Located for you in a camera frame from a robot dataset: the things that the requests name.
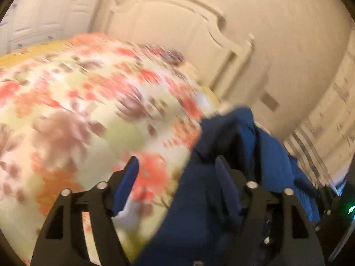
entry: white door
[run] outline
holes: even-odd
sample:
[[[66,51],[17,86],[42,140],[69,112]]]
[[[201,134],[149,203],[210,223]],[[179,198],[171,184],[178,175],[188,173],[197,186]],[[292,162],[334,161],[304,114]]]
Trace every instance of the white door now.
[[[9,21],[8,16],[5,16],[0,22],[0,56],[3,56],[8,52],[8,30],[9,30],[8,21]]]
[[[43,0],[38,16],[38,30],[48,31],[61,29],[69,10],[71,0]]]
[[[37,29],[38,12],[43,0],[15,0],[14,19],[10,39],[16,39],[23,35],[35,32]]]
[[[98,0],[72,0],[70,12],[64,28],[65,39],[78,33],[87,33]]]

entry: pink flower pattern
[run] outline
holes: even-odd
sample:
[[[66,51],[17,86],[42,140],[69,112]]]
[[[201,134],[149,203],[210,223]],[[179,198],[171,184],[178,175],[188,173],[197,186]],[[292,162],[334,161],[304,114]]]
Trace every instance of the pink flower pattern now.
[[[123,145],[120,151],[129,154],[115,168],[121,170],[131,155],[139,159],[130,196],[134,215],[138,220],[160,215],[156,207],[169,208],[170,186],[178,181],[169,164],[173,155],[166,153],[187,155],[200,135],[196,86],[162,60],[162,50],[146,52],[99,33],[78,35],[70,43],[62,52],[0,69],[0,110],[13,111],[16,119],[0,124],[0,202],[36,205],[38,213],[48,215],[63,188],[83,191],[88,187],[81,184],[83,176],[99,175],[101,169],[91,173],[86,166],[99,152],[95,147],[104,145],[117,158],[109,139],[121,131],[111,126],[118,122],[138,129],[144,142],[137,148]],[[150,147],[151,141],[157,147]],[[28,169],[9,158],[17,154],[30,156]],[[28,177],[40,178],[35,190],[26,188]],[[90,234],[88,213],[82,219]],[[23,261],[29,265],[31,257]]]

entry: bed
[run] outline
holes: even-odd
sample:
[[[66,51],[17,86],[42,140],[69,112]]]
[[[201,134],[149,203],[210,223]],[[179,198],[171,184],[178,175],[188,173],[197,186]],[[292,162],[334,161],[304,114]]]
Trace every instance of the bed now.
[[[0,57],[0,228],[26,265],[60,191],[90,189],[132,155],[140,174],[113,221],[135,259],[169,208],[199,121],[230,107],[252,53],[252,35],[241,47],[224,23],[201,0],[113,0],[101,33]],[[99,265],[87,213],[83,227]]]

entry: green led light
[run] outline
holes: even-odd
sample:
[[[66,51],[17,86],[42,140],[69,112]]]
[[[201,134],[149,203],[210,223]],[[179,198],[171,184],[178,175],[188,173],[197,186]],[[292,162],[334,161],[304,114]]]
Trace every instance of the green led light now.
[[[351,213],[352,211],[354,211],[354,210],[355,210],[355,206],[349,208],[349,213],[348,213],[348,214],[350,214],[350,213]]]

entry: white cabinet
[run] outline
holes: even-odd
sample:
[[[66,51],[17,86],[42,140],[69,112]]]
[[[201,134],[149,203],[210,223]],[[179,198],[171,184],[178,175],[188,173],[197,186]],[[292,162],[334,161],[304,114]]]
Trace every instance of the white cabinet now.
[[[38,13],[38,30],[48,31],[61,28],[70,2],[71,0],[43,0]]]
[[[42,0],[15,0],[12,4],[13,24],[10,39],[31,34],[37,31],[38,11]]]
[[[0,55],[89,30],[98,0],[15,0],[0,24]]]
[[[8,28],[8,17],[4,17],[0,23],[0,56],[8,52]]]
[[[85,33],[89,30],[92,14],[97,0],[73,0],[64,29],[64,37],[69,38],[76,33]]]

